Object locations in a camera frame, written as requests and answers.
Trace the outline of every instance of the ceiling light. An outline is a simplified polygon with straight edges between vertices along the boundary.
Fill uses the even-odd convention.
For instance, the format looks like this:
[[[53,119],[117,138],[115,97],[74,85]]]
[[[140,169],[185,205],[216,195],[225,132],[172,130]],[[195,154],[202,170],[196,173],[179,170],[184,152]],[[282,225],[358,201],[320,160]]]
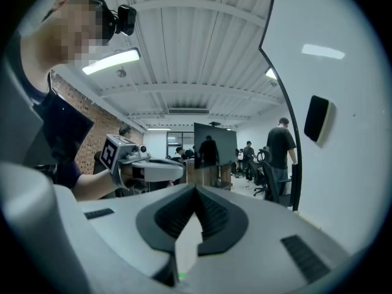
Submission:
[[[140,59],[140,53],[138,48],[132,48],[124,52],[116,53],[113,56],[109,56],[97,62],[94,62],[89,66],[82,68],[82,71],[85,74],[90,75],[99,70],[106,69],[107,67],[116,66],[118,64],[122,64],[125,62],[137,61],[139,59]]]
[[[276,80],[276,76],[275,76],[274,71],[272,71],[272,68],[269,68],[269,69],[265,72],[265,75]]]
[[[327,58],[333,59],[343,59],[345,56],[345,53],[339,50],[321,47],[317,45],[309,45],[308,43],[306,43],[302,48],[302,53],[306,55],[326,56]]]
[[[171,130],[171,129],[147,129],[147,130]]]

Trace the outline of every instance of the head-mounted camera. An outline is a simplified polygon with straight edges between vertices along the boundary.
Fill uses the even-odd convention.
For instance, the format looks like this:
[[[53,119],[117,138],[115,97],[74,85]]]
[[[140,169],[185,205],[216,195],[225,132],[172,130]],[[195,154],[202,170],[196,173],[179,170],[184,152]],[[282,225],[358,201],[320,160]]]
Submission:
[[[90,0],[102,8],[102,39],[108,42],[113,35],[120,32],[131,36],[135,29],[136,10],[121,4],[117,12],[109,10],[105,0]]]

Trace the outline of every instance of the air vent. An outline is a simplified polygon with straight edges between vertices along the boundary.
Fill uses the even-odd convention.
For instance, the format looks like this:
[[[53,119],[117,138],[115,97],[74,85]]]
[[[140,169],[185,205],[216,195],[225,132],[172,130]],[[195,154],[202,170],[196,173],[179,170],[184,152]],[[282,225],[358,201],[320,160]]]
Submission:
[[[208,115],[209,110],[203,108],[169,108],[169,115]]]

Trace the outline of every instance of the black rubber pad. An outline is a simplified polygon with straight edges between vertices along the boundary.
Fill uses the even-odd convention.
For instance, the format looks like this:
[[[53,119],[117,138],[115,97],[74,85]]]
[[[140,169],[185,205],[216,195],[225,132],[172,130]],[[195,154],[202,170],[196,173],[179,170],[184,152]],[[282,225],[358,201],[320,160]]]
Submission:
[[[330,269],[298,235],[282,238],[281,242],[308,283],[313,283],[330,272]]]
[[[111,214],[111,213],[115,213],[115,212],[113,210],[111,210],[110,208],[105,208],[105,209],[101,209],[101,210],[90,211],[89,213],[85,213],[85,216],[86,216],[87,220],[91,220],[94,218],[106,216],[107,214]]]

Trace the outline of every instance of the white corrugated ceiling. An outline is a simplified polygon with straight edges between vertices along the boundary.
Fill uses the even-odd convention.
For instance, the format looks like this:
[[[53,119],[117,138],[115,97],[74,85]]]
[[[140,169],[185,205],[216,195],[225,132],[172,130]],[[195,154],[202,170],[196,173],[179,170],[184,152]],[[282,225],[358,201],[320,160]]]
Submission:
[[[54,0],[41,0],[21,30],[38,27]],[[258,50],[271,0],[106,0],[137,10],[132,36],[115,35],[95,57],[137,47],[141,60],[89,76],[88,61],[56,71],[92,101],[138,128],[219,121],[239,126],[284,103]],[[167,115],[169,108],[207,108],[208,116]]]

